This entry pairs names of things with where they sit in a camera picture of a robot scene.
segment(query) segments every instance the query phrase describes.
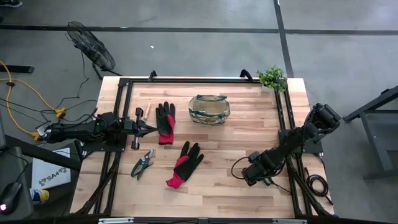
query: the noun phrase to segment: standing fan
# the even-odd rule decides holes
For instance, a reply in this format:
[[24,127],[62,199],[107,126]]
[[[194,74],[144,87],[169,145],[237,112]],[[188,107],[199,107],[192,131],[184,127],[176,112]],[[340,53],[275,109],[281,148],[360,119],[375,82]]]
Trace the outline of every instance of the standing fan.
[[101,71],[122,76],[113,71],[116,63],[112,55],[106,50],[104,43],[99,41],[93,33],[83,26],[83,24],[76,21],[68,22],[67,34],[73,41],[73,45],[81,50],[93,62],[93,68],[100,80],[102,80],[103,77],[98,72],[96,66],[98,66]]

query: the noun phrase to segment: green plant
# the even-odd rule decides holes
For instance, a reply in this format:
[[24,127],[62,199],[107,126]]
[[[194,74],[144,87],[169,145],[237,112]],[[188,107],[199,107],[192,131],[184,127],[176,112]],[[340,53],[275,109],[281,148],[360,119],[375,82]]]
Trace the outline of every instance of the green plant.
[[268,88],[273,88],[275,90],[285,90],[286,89],[286,78],[284,77],[283,69],[274,65],[265,73],[257,70],[257,74],[259,75],[260,83]]

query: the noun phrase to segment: yellow extension cord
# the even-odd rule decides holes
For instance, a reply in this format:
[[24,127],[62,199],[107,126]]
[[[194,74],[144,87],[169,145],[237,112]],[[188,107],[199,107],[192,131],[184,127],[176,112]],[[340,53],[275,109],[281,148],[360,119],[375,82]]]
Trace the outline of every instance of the yellow extension cord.
[[[2,78],[2,79],[0,79],[0,81],[9,81],[9,82],[17,81],[17,82],[20,82],[20,83],[25,84],[25,85],[28,86],[31,90],[33,90],[33,91],[40,97],[40,99],[41,99],[49,108],[51,108],[51,110],[54,110],[54,113],[56,114],[56,116],[57,116],[58,118],[60,118],[60,117],[62,117],[62,116],[65,115],[65,108],[56,109],[56,108],[50,106],[50,105],[46,102],[46,100],[43,98],[43,96],[42,96],[35,88],[31,87],[28,83],[26,83],[26,82],[24,82],[24,81],[22,81],[22,80],[19,80],[19,79],[16,79],[16,78],[13,79],[13,78],[11,77],[10,71],[8,70],[7,66],[6,66],[1,60],[0,60],[0,64],[6,69],[7,74],[8,74],[8,77],[9,77],[9,78]],[[12,86],[9,86],[8,94],[7,94],[7,102],[6,102],[6,103],[7,103],[7,110],[8,110],[8,113],[9,113],[9,115],[10,115],[12,121],[14,122],[14,124],[15,124],[21,131],[23,131],[23,132],[25,132],[25,133],[27,133],[27,134],[30,134],[31,136],[34,137],[34,139],[35,139],[36,141],[38,141],[38,140],[40,139],[40,134],[39,134],[38,132],[30,132],[30,131],[25,130],[25,129],[22,128],[22,127],[18,124],[18,122],[14,119],[14,117],[13,117],[13,115],[12,115],[12,113],[11,113],[11,110],[10,110],[10,105],[9,105],[9,103],[8,103],[8,102],[9,102],[9,99],[10,99],[10,96],[11,96],[11,90],[12,90]]]

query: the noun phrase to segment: black cable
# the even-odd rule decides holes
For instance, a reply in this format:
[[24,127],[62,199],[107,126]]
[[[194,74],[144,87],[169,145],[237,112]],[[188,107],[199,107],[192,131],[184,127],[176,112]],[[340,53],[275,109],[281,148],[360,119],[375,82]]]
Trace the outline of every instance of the black cable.
[[42,115],[42,117],[45,119],[45,121],[46,122],[49,122],[50,120],[49,119],[47,119],[45,116],[44,116],[44,111],[40,111],[40,114]]
[[33,118],[33,117],[31,117],[31,116],[29,116],[29,115],[27,115],[27,114],[24,114],[24,113],[22,113],[22,112],[20,112],[20,111],[18,111],[18,110],[15,110],[14,108],[10,108],[10,107],[8,107],[8,106],[6,106],[6,105],[2,105],[1,103],[0,103],[0,106],[3,106],[3,107],[5,107],[5,108],[9,108],[10,110],[13,110],[13,111],[15,111],[15,112],[17,112],[17,113],[20,113],[20,114],[22,114],[22,115],[24,115],[24,116],[26,116],[26,117],[28,117],[28,118],[31,118],[31,119],[33,119],[33,120],[35,120],[35,121],[37,121],[37,122],[43,123],[43,121],[37,120],[36,118]]
[[26,162],[26,165],[25,165],[25,167],[24,167],[24,170],[18,175],[17,179],[15,180],[15,182],[17,182],[18,179],[21,177],[21,175],[25,172],[27,166],[29,165],[29,162],[28,162],[26,159],[24,159],[24,158],[22,158],[22,157],[19,157],[19,156],[16,156],[16,155],[14,155],[13,153],[11,153],[11,152],[9,152],[9,151],[7,151],[7,152],[8,152],[10,155],[12,155],[12,156],[14,156],[14,157],[16,157],[16,158],[22,159],[23,161]]
[[74,119],[74,120],[68,120],[66,118],[61,118],[61,119],[64,120],[64,121],[68,121],[68,122],[76,122],[76,121],[82,119],[84,116],[90,116],[90,115],[89,114],[83,114],[78,119]]
[[35,127],[35,129],[38,129],[39,127],[41,127],[41,126],[43,126],[43,125],[47,125],[48,126],[48,124],[47,123],[49,123],[50,121],[45,121],[45,122],[41,122],[39,125],[37,125],[36,127]]
[[72,108],[75,108],[75,107],[77,107],[77,106],[79,106],[79,105],[83,104],[83,103],[86,103],[86,102],[91,102],[91,101],[95,101],[95,102],[97,102],[97,100],[85,100],[85,101],[82,101],[82,102],[80,102],[80,103],[78,103],[78,104],[76,104],[76,105],[74,105],[74,106],[71,106],[71,107],[69,107],[69,108],[65,109],[65,110],[70,110],[70,109],[72,109]]
[[314,153],[313,155],[316,156],[319,160],[321,160],[321,163],[323,165],[323,169],[326,170],[326,166],[325,166],[325,163],[324,163],[323,159],[317,153]]
[[13,102],[8,101],[8,100],[5,100],[5,99],[3,99],[3,98],[0,98],[0,100],[3,100],[4,102],[8,102],[8,103],[13,104],[13,105],[16,105],[16,106],[20,106],[20,107],[22,107],[22,108],[25,108],[25,109],[28,109],[28,110],[31,110],[31,111],[40,112],[39,110],[35,110],[35,109],[29,108],[29,107],[27,107],[27,106],[22,106],[22,105],[20,105],[20,104],[13,103]]
[[243,177],[237,177],[237,176],[235,176],[235,174],[234,174],[233,171],[234,171],[235,165],[236,165],[239,161],[241,161],[242,159],[249,159],[249,157],[248,157],[248,156],[245,156],[245,157],[242,157],[242,158],[238,159],[238,160],[232,165],[232,167],[231,167],[231,175],[232,175],[233,177],[239,179],[239,180],[244,180],[244,178],[243,178]]
[[[325,197],[329,201],[329,203],[331,205],[333,205],[333,202],[328,197],[328,192],[329,192],[328,182],[326,182],[326,180],[322,176],[320,176],[318,174],[310,175],[310,173],[308,172],[308,169],[307,168],[304,168],[304,169],[308,175],[307,179],[305,180],[305,183],[307,184],[310,191],[318,197]],[[313,183],[316,180],[319,181],[323,186],[323,190],[321,192],[313,188]]]
[[95,108],[95,109],[93,110],[93,112],[90,114],[90,116],[89,116],[88,118],[84,119],[83,121],[80,121],[79,123],[77,123],[77,124],[75,124],[75,125],[66,127],[65,129],[74,128],[74,127],[77,127],[77,126],[83,124],[84,122],[88,121],[91,117],[93,117],[96,111],[97,111],[97,108]]
[[298,154],[298,157],[295,156],[296,153],[292,153],[292,157],[293,157],[294,159],[301,159],[301,157],[303,156],[303,150],[304,150],[304,145],[301,146],[301,148],[300,148],[300,153],[297,153],[297,154]]
[[119,120],[121,120],[121,119],[126,119],[127,117],[121,117],[121,118],[116,118],[116,119],[114,119],[112,122],[111,122],[111,124],[109,125],[109,126],[112,126],[112,124],[114,124],[115,122],[117,122],[117,121],[119,121]]
[[76,96],[69,96],[69,97],[62,98],[61,102],[55,107],[56,109],[58,109],[62,105],[64,100],[79,99],[80,98],[80,90],[81,90],[82,86],[90,79],[86,76],[86,73],[85,73],[86,63],[85,63],[85,58],[83,56],[83,52],[82,51],[80,51],[80,52],[81,52],[81,59],[83,61],[83,76],[86,80],[84,80],[83,82],[80,83],[80,86],[76,93]]
[[98,118],[97,120],[105,123],[105,127],[104,127],[105,129],[108,127],[108,124],[104,119]]
[[275,183],[273,183],[280,191],[285,191],[286,193],[288,193],[289,195],[292,195],[292,193],[289,191],[289,190],[287,190],[286,188],[284,188],[284,187],[282,187],[281,185],[279,185],[279,184],[275,184]]

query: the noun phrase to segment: computer mouse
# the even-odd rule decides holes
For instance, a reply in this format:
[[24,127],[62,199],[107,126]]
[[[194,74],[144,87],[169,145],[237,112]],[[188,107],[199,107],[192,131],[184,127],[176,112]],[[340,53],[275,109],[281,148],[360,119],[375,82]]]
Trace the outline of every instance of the computer mouse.
[[18,198],[21,194],[22,184],[18,182],[10,183],[0,195],[0,213],[9,215],[18,207]]

